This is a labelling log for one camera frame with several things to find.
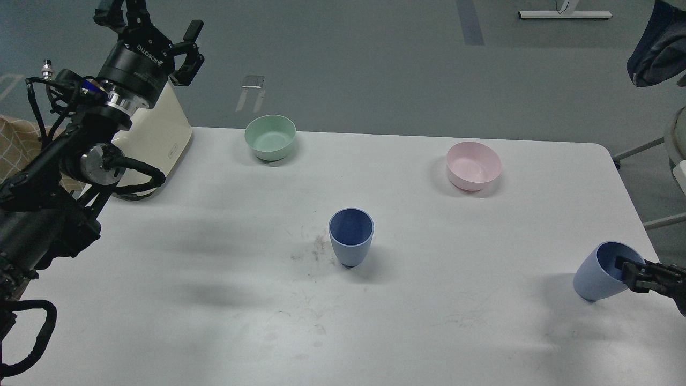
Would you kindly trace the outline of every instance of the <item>bowl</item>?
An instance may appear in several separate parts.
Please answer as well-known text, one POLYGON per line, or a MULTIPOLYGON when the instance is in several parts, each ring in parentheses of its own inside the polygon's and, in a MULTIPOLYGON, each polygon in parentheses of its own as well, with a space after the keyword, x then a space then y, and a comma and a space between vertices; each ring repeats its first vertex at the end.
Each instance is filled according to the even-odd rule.
POLYGON ((498 154, 478 142, 460 142, 445 157, 448 179, 460 189, 475 192, 498 178, 502 165, 498 154))
POLYGON ((246 127, 246 143, 264 161, 278 161, 293 151, 296 125, 281 115, 264 115, 246 127))

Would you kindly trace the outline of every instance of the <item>green bowl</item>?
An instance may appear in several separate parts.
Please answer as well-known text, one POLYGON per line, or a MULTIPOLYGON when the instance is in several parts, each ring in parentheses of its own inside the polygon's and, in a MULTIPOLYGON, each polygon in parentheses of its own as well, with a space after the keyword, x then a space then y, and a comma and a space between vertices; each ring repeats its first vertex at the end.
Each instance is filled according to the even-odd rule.
POLYGON ((296 125, 281 115, 264 115, 249 123, 246 142, 265 161, 278 161, 293 151, 296 125))

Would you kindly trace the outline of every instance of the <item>cup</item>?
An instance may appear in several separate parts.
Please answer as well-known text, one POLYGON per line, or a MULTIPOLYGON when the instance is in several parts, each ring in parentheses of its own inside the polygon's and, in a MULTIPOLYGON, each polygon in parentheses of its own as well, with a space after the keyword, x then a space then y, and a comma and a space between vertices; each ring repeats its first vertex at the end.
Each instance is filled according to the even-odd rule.
POLYGON ((608 241, 598 245, 581 264, 572 284, 579 296, 591 302, 616 295, 628 287, 622 282, 622 270, 615 268, 618 257, 645 264, 629 246, 608 241))
POLYGON ((331 246, 338 261, 352 268, 364 260, 372 244, 374 222, 361 209, 346 208, 336 212, 329 221, 331 246))

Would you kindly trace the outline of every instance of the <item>metal connector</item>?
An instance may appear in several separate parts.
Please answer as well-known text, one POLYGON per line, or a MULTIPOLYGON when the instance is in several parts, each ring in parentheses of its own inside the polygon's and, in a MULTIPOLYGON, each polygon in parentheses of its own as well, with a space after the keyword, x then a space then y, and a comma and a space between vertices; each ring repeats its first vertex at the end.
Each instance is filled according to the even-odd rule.
POLYGON ((40 72, 43 75, 43 79, 45 80, 51 80, 52 79, 52 60, 50 59, 45 59, 43 61, 43 70, 40 72))

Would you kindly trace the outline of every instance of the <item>plastic cup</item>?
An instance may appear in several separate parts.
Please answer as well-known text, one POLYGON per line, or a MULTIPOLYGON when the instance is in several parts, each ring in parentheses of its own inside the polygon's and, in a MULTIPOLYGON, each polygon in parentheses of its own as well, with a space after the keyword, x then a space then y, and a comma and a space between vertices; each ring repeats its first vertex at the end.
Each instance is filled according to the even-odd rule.
POLYGON ((615 268, 620 256, 641 264, 646 263, 627 245, 614 241, 603 242, 576 271, 572 281, 576 293, 593 302, 626 290, 628 287, 622 282, 622 270, 615 268))
POLYGON ((264 115, 249 123, 246 143, 264 161, 278 161, 293 151, 296 125, 282 115, 264 115))
POLYGON ((338 261, 348 268, 364 260, 372 244, 374 222, 363 210, 346 208, 336 212, 329 221, 331 246, 338 261))

